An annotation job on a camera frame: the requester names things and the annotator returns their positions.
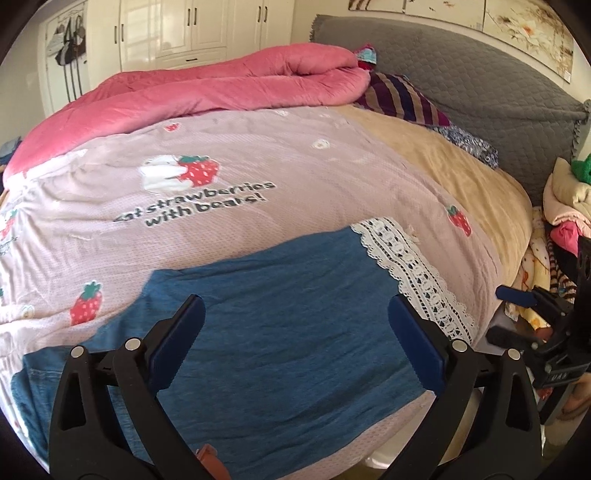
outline blue cloth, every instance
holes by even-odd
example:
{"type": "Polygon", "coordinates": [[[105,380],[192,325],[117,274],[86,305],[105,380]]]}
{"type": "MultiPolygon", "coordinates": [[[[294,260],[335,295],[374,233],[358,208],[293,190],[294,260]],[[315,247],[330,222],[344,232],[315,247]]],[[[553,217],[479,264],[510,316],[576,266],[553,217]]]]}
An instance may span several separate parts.
{"type": "Polygon", "coordinates": [[[6,165],[21,144],[21,137],[6,142],[0,147],[0,165],[6,165]]]}
{"type": "MultiPolygon", "coordinates": [[[[321,460],[424,391],[388,324],[398,281],[349,228],[156,271],[137,301],[85,345],[101,351],[142,337],[191,293],[205,301],[205,326],[158,398],[189,446],[213,445],[233,480],[272,480],[321,460]]],[[[12,379],[44,459],[69,351],[28,354],[12,379]]],[[[113,402],[132,450],[148,459],[117,390],[113,402]]]]}

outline striped cloth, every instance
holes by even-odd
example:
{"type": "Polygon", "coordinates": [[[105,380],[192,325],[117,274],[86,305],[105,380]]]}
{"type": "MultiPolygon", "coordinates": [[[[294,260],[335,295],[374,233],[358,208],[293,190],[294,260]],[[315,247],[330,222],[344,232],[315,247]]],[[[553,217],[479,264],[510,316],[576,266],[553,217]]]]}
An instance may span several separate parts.
{"type": "Polygon", "coordinates": [[[577,296],[577,285],[568,278],[558,266],[556,257],[554,256],[554,242],[548,236],[548,257],[550,259],[550,291],[557,293],[570,303],[574,303],[574,298],[577,296]]]}
{"type": "Polygon", "coordinates": [[[449,118],[419,92],[404,75],[371,73],[358,106],[419,125],[449,127],[449,118]]]}

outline beige blanket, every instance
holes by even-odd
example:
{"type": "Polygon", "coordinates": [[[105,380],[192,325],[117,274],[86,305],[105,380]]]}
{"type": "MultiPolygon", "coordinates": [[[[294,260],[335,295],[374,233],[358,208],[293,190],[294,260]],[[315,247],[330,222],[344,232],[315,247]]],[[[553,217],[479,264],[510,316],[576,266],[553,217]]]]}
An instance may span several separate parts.
{"type": "Polygon", "coordinates": [[[504,283],[514,282],[532,234],[530,198],[515,179],[419,125],[351,105],[333,109],[361,124],[456,198],[495,244],[504,283]]]}

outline strawberry print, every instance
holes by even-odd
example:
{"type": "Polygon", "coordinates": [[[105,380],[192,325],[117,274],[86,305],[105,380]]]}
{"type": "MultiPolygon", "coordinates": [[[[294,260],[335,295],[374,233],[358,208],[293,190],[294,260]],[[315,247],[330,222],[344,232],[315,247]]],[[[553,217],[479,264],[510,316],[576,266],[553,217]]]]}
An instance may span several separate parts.
{"type": "Polygon", "coordinates": [[[179,166],[187,167],[187,171],[178,176],[178,179],[190,180],[193,187],[201,187],[213,182],[219,171],[219,164],[209,157],[181,157],[179,166]]]}
{"type": "Polygon", "coordinates": [[[458,210],[455,205],[451,205],[447,208],[447,215],[455,226],[464,230],[466,236],[470,236],[472,234],[472,227],[470,227],[466,215],[458,210]]]}
{"type": "Polygon", "coordinates": [[[167,125],[166,127],[164,127],[164,129],[167,132],[174,132],[175,130],[177,130],[181,125],[180,124],[170,124],[167,125]]]}
{"type": "Polygon", "coordinates": [[[2,229],[2,231],[0,232],[0,240],[4,240],[8,234],[10,233],[10,229],[12,228],[14,221],[16,220],[16,216],[17,216],[17,211],[13,210],[12,212],[10,212],[10,216],[8,217],[8,219],[6,220],[5,224],[4,224],[4,229],[2,229]]]}
{"type": "Polygon", "coordinates": [[[72,326],[90,322],[96,318],[96,314],[103,302],[103,294],[100,292],[101,284],[95,281],[87,283],[84,291],[70,309],[72,326]]]}

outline black clamp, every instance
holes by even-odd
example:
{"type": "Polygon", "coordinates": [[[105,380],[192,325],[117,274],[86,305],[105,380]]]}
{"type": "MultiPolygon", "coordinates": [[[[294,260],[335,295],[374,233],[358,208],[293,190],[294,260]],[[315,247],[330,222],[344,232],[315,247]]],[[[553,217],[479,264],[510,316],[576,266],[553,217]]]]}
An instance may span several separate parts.
{"type": "Polygon", "coordinates": [[[170,386],[205,320],[203,300],[190,296],[171,319],[117,350],[77,346],[58,387],[49,438],[51,475],[60,480],[214,480],[172,425],[156,398],[170,386]],[[119,387],[153,465],[125,440],[108,385],[119,387]]]}
{"type": "Polygon", "coordinates": [[[437,397],[380,480],[536,478],[540,420],[521,354],[477,353],[463,340],[449,340],[400,295],[390,302],[389,319],[423,387],[437,397]],[[483,397],[461,454],[439,465],[475,388],[483,388],[483,397]]]}
{"type": "Polygon", "coordinates": [[[552,388],[550,396],[538,403],[542,424],[549,424],[572,392],[574,382],[591,371],[591,240],[579,238],[579,278],[574,305],[543,288],[519,291],[501,286],[500,300],[531,308],[553,329],[544,343],[534,336],[500,326],[486,333],[489,343],[519,350],[532,372],[536,389],[552,388]]]}

